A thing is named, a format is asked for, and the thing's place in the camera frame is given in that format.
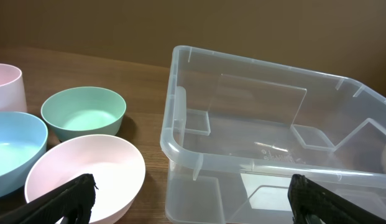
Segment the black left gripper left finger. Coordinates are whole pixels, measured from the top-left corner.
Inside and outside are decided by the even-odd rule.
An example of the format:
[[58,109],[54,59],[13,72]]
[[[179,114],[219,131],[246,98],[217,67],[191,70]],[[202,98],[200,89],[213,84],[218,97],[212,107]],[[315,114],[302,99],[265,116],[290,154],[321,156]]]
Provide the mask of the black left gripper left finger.
[[0,224],[88,224],[95,204],[93,174],[81,174],[28,204],[0,217]]

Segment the clear plastic storage bin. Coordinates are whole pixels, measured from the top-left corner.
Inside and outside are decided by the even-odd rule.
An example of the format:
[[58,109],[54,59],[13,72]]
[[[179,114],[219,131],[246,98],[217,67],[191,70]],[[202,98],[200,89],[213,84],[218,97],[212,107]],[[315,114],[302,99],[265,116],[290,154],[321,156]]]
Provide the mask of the clear plastic storage bin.
[[348,78],[177,46],[160,146],[172,223],[291,223],[301,174],[386,220],[386,98]]

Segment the mint green plastic bowl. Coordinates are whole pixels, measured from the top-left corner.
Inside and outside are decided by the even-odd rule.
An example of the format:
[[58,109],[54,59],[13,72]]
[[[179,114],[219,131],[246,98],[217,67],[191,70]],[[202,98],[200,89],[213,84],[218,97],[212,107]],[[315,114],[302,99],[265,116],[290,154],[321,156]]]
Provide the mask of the mint green plastic bowl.
[[40,113],[58,140],[64,142],[90,134],[116,135],[126,110],[126,101],[115,91],[80,86],[49,97]]

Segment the light blue plastic bowl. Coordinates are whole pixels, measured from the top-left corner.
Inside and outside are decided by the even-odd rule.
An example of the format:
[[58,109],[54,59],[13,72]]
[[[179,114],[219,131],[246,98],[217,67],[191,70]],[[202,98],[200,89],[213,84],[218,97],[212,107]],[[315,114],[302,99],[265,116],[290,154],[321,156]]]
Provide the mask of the light blue plastic bowl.
[[24,186],[32,168],[47,150],[48,128],[38,117],[0,111],[0,197]]

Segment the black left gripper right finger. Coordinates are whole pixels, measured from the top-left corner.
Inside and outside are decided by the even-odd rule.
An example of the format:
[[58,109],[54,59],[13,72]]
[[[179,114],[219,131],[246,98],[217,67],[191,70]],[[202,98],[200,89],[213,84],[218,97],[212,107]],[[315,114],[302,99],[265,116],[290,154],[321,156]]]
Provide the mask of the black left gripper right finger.
[[386,224],[386,220],[332,193],[304,175],[288,188],[294,224]]

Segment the pink plastic bowl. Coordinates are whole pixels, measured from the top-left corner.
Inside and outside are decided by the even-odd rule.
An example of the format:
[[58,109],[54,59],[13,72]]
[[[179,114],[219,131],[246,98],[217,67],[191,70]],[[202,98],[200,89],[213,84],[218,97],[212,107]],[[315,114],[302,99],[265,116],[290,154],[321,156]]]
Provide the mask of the pink plastic bowl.
[[90,223],[116,223],[131,207],[145,179],[140,151],[117,136],[92,134],[60,143],[31,168],[24,186],[31,202],[60,185],[91,174],[96,199]]

